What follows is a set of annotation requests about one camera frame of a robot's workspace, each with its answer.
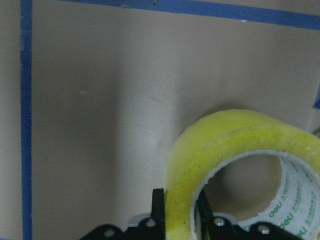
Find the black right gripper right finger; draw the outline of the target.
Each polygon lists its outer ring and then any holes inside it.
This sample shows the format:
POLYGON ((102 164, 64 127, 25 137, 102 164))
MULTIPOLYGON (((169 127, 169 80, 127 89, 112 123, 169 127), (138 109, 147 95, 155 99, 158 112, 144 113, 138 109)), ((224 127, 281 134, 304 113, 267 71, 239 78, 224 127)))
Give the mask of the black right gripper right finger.
POLYGON ((239 224, 232 223, 230 218, 215 215, 201 191, 197 199, 197 229, 201 240, 298 240, 299 238, 280 227, 259 221, 246 231, 239 224))

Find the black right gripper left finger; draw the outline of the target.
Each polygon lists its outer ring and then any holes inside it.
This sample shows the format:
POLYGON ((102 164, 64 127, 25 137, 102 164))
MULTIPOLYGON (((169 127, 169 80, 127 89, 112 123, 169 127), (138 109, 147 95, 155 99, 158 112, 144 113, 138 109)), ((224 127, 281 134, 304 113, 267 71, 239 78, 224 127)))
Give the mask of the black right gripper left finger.
POLYGON ((152 192, 151 213, 136 216, 135 223, 129 224, 126 231, 112 224, 101 225, 83 240, 165 240, 165 194, 162 188, 152 192))

